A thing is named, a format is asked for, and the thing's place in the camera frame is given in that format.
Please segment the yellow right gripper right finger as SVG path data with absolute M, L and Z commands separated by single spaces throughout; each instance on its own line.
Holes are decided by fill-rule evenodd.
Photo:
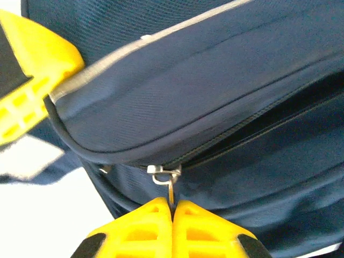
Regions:
M 182 200 L 173 219 L 172 257 L 271 257 L 256 236 L 210 211 Z

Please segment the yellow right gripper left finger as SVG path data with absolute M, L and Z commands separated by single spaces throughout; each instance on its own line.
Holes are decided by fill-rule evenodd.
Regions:
M 72 257 L 172 257 L 172 220 L 165 198 L 156 198 L 95 230 Z

